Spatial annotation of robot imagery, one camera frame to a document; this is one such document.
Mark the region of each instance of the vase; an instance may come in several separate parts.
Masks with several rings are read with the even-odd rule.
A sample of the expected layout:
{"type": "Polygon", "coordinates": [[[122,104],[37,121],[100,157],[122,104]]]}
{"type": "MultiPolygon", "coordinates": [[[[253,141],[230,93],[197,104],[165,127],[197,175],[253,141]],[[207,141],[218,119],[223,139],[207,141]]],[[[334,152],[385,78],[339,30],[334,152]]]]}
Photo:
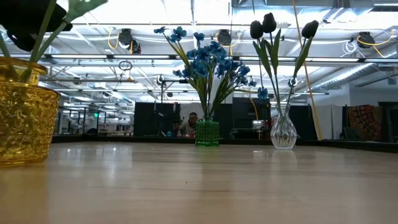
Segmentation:
{"type": "Polygon", "coordinates": [[[47,69],[0,57],[0,166],[44,161],[58,112],[59,93],[38,86],[47,69]]]}
{"type": "Polygon", "coordinates": [[[276,149],[292,150],[297,140],[296,128],[289,118],[289,109],[290,105],[278,109],[278,116],[273,118],[271,141],[276,149]]]}
{"type": "Polygon", "coordinates": [[[220,140],[219,123],[211,118],[197,121],[195,144],[202,147],[218,146],[220,140]]]}

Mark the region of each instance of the desk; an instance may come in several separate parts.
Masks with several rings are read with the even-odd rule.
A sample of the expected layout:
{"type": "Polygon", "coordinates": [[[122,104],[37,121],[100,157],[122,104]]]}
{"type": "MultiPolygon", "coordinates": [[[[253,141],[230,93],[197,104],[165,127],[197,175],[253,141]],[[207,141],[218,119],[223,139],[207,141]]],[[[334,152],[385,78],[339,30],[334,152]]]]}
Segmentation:
{"type": "Polygon", "coordinates": [[[332,147],[52,144],[0,169],[0,223],[383,223],[398,154],[332,147]]]}

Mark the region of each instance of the green glass vase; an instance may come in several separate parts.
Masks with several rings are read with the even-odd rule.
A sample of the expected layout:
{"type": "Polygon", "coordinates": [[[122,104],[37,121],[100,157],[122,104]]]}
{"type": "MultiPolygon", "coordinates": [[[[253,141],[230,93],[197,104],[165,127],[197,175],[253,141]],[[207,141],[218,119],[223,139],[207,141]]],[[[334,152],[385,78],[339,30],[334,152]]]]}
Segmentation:
{"type": "Polygon", "coordinates": [[[219,123],[211,118],[197,122],[195,144],[201,147],[218,146],[220,140],[219,123]]]}

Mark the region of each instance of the person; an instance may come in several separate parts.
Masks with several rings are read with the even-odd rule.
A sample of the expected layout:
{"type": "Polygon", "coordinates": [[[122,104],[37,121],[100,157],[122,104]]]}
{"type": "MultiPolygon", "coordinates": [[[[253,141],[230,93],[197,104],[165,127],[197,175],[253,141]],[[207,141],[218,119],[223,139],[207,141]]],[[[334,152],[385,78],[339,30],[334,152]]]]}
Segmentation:
{"type": "Polygon", "coordinates": [[[180,126],[180,132],[182,136],[195,135],[195,128],[198,121],[198,115],[195,112],[189,114],[189,119],[187,122],[180,126]]]}

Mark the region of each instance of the ceiling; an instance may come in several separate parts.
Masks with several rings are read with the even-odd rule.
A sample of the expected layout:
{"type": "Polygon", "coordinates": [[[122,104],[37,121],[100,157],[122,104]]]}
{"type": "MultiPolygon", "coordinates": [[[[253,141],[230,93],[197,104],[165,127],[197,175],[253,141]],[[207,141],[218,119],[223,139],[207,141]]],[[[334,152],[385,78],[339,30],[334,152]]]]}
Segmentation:
{"type": "MultiPolygon", "coordinates": [[[[68,8],[67,0],[58,0],[57,2],[65,9],[68,8]]],[[[308,63],[308,74],[312,83],[322,78],[325,79],[342,68],[358,65],[344,63],[339,61],[339,58],[382,58],[374,48],[361,49],[356,48],[353,44],[348,44],[351,38],[357,38],[359,32],[370,32],[376,43],[389,40],[377,47],[382,53],[395,47],[398,1],[352,0],[349,6],[342,5],[345,8],[336,7],[339,6],[339,2],[344,2],[337,0],[297,2],[297,18],[301,29],[312,20],[320,22],[308,57],[333,58],[334,60],[325,59],[327,60],[325,63],[308,63]]],[[[159,101],[160,92],[148,93],[148,90],[160,90],[160,85],[156,81],[161,75],[166,80],[178,81],[178,77],[174,76],[172,72],[183,69],[183,64],[179,60],[168,58],[168,56],[165,56],[165,60],[158,58],[159,55],[175,55],[175,52],[162,35],[153,32],[154,29],[166,26],[169,30],[165,34],[170,35],[171,29],[182,26],[188,34],[182,43],[185,51],[194,48],[195,41],[192,36],[194,32],[205,34],[202,44],[206,45],[215,40],[215,35],[220,29],[228,29],[231,31],[233,39],[231,54],[241,58],[255,57],[249,26],[253,20],[262,21],[262,17],[268,12],[274,14],[284,36],[284,40],[280,44],[279,56],[296,57],[299,54],[300,44],[291,0],[109,0],[108,3],[75,19],[72,22],[73,29],[70,32],[62,32],[54,40],[47,53],[52,55],[122,55],[121,58],[126,58],[132,64],[131,70],[122,71],[119,68],[119,63],[126,59],[116,57],[112,59],[93,57],[74,59],[73,56],[69,56],[71,58],[43,59],[40,63],[48,66],[50,72],[47,76],[42,77],[40,84],[63,90],[61,91],[63,96],[70,101],[102,103],[159,101]],[[137,55],[136,58],[129,58],[130,52],[120,44],[115,47],[118,33],[123,28],[131,29],[132,36],[141,46],[143,59],[140,59],[140,55],[137,55]],[[138,83],[118,83],[116,81],[127,80],[129,77],[138,83]],[[68,81],[74,78],[81,78],[83,81],[77,83],[78,85],[68,81]],[[108,98],[104,97],[102,92],[90,92],[90,89],[109,90],[108,93],[112,93],[113,89],[121,91],[115,94],[116,96],[108,98]],[[85,97],[85,100],[78,100],[75,96],[85,97]]],[[[10,40],[6,42],[11,54],[29,54],[19,50],[10,40]]],[[[245,63],[251,69],[249,74],[257,83],[260,83],[258,62],[247,60],[245,63]]],[[[388,67],[394,64],[385,63],[384,65],[388,67]]],[[[288,90],[287,81],[293,71],[294,61],[279,67],[280,89],[288,90]]],[[[261,72],[264,86],[271,91],[272,86],[269,78],[264,74],[264,68],[261,72]]],[[[303,92],[304,89],[307,89],[304,68],[299,71],[298,80],[297,91],[303,92]]],[[[368,85],[368,88],[372,86],[383,88],[381,84],[368,85]]],[[[190,100],[198,100],[197,94],[187,84],[173,83],[167,90],[174,92],[173,97],[164,96],[164,99],[168,101],[186,103],[190,100]]],[[[306,97],[307,95],[302,95],[294,100],[297,103],[303,103],[306,102],[306,97]]]]}

